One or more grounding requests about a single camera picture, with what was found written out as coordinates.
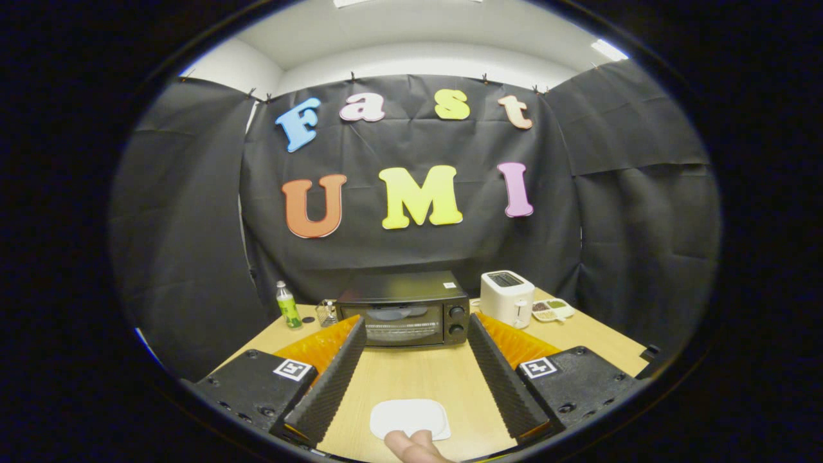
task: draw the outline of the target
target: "hand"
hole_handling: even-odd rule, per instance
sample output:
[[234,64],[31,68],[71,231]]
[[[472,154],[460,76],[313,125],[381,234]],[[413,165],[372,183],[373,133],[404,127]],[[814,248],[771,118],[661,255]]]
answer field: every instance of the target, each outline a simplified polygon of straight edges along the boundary
[[428,429],[417,431],[411,438],[403,431],[392,431],[386,434],[383,442],[403,463],[454,463],[440,455]]

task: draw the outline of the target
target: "black ribbed rubber pad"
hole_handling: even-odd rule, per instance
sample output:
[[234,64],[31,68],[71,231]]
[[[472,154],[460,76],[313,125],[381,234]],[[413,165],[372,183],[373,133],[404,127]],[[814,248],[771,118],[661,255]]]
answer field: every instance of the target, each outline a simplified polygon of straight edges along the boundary
[[343,395],[354,375],[360,355],[365,347],[365,321],[361,317],[351,329],[349,337],[343,342],[337,355],[318,379],[317,384],[298,402],[297,406],[286,415],[285,424],[298,433],[287,428],[278,430],[309,447],[316,447],[326,436]]
[[[520,441],[519,438],[524,434],[538,426],[545,425],[549,421],[549,416],[506,362],[505,357],[475,314],[472,314],[469,321],[467,337],[474,358],[486,379],[486,384],[495,399],[509,435]],[[541,433],[540,437],[556,432],[559,432],[559,429],[550,423],[546,433]]]

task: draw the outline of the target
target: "finger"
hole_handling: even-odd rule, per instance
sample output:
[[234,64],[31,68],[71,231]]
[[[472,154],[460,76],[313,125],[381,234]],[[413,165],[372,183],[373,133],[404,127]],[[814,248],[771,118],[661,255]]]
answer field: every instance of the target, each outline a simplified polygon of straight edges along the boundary
[[403,431],[391,431],[383,438],[383,442],[386,444],[386,447],[392,453],[402,460],[403,453],[406,451],[407,448],[415,445],[411,439]]
[[435,447],[435,444],[431,441],[431,431],[429,429],[421,429],[420,431],[412,434],[411,441],[415,444],[421,445],[423,448],[433,452],[435,455],[440,454],[437,447]]

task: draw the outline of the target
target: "wooden table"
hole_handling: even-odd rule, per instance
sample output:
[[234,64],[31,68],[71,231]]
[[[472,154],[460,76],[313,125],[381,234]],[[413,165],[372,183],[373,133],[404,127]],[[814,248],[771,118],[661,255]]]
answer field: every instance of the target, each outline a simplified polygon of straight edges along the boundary
[[[535,300],[551,297],[540,289]],[[482,306],[472,306],[472,312]],[[314,306],[298,305],[300,316],[313,316]],[[250,340],[232,358],[250,348],[266,353],[320,330],[317,321],[289,330],[283,318]],[[645,347],[581,311],[561,324],[532,318],[524,329],[560,350],[584,345],[615,366],[636,376],[646,366]],[[362,461],[398,461],[371,433],[372,408],[385,400],[431,399],[446,408],[452,436],[436,441],[451,460],[468,460],[513,447],[500,412],[468,342],[447,348],[365,348],[340,408],[318,450]]]

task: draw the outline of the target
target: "white label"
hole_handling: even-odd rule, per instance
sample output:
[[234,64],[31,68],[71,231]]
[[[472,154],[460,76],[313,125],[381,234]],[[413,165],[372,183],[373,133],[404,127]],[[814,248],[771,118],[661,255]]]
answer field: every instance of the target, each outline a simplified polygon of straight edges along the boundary
[[309,372],[310,368],[311,365],[308,363],[287,359],[285,362],[280,364],[280,367],[275,368],[273,373],[289,378],[290,380],[300,381],[303,379],[303,376]]
[[523,362],[520,364],[520,367],[526,372],[528,377],[532,379],[540,376],[551,375],[557,371],[557,367],[552,365],[546,358]]

